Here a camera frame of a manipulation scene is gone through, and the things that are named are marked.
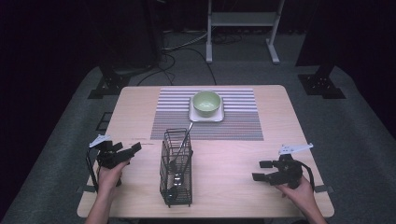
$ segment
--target striped placemat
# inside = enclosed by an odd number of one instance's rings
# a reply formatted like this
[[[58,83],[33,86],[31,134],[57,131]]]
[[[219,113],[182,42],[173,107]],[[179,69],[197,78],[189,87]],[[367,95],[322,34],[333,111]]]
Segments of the striped placemat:
[[[150,139],[163,139],[166,129],[187,129],[191,122],[190,98],[204,90],[222,97],[224,120],[195,122],[190,132],[192,140],[263,140],[254,92],[249,88],[162,88]]]

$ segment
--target spoon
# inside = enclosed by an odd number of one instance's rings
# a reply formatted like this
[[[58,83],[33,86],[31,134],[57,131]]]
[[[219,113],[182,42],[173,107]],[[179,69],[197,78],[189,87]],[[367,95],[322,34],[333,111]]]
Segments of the spoon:
[[[174,158],[173,160],[169,161],[169,167],[171,168],[171,170],[172,170],[173,172],[176,173],[176,174],[175,174],[175,178],[174,178],[174,185],[175,185],[175,186],[180,186],[180,185],[182,185],[183,182],[184,182],[184,176],[183,176],[183,174],[181,173],[181,170],[182,170],[182,169],[181,169],[181,167],[180,167],[180,171],[177,170],[176,160],[177,160],[178,155],[180,154],[181,149],[182,149],[182,148],[186,145],[186,143],[187,143],[187,136],[188,136],[189,133],[190,133],[190,130],[191,130],[191,128],[192,128],[192,125],[193,125],[193,122],[190,124],[190,127],[189,127],[189,129],[187,130],[186,135],[184,136],[184,139],[183,139],[183,141],[182,141],[181,144],[180,144],[180,147],[179,147],[179,149],[178,149],[178,152],[177,152],[175,158]]]

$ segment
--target utensil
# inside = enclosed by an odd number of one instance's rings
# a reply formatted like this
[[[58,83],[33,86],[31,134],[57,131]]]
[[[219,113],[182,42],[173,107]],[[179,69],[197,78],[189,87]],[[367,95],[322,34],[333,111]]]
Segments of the utensil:
[[[175,176],[174,176],[174,186],[180,186],[180,185],[182,185],[183,182],[184,182],[184,172],[186,171],[186,168],[187,168],[187,165],[188,165],[188,162],[189,162],[189,161],[187,161],[186,166],[184,167],[184,169],[182,169],[183,161],[184,161],[184,153],[185,153],[185,150],[183,150],[183,154],[182,154],[183,157],[181,158],[181,166],[180,166],[180,169],[179,169],[179,170],[177,169],[177,166],[176,166],[176,160],[177,160],[177,157],[179,156],[181,150],[184,149],[183,147],[184,147],[184,146],[186,145],[186,143],[187,143],[187,136],[188,136],[189,133],[190,133],[190,130],[191,130],[191,128],[192,128],[192,125],[193,125],[193,122],[190,124],[189,129],[186,131],[186,134],[185,134],[185,136],[184,136],[184,138],[183,138],[183,141],[182,141],[181,144],[180,144],[180,147],[179,147],[179,149],[178,149],[178,152],[177,152],[175,158],[174,158],[173,160],[169,161],[169,167],[170,167],[170,169],[171,169],[173,172],[175,172]]]

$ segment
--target white plate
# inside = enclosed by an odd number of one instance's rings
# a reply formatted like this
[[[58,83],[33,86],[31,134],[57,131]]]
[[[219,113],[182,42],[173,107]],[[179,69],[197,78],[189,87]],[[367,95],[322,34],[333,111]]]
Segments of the white plate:
[[[189,111],[189,117],[190,120],[193,122],[220,122],[224,120],[224,105],[222,102],[222,98],[220,97],[220,107],[216,113],[209,117],[209,118],[204,118],[200,115],[198,115],[196,109],[192,105],[192,97],[190,98],[190,111]]]

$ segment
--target green bowl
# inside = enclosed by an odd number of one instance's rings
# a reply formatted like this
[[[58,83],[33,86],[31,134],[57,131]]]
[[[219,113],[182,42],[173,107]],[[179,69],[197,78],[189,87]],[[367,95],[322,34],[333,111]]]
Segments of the green bowl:
[[[201,117],[209,118],[219,110],[220,96],[213,91],[199,91],[192,97],[192,105]]]

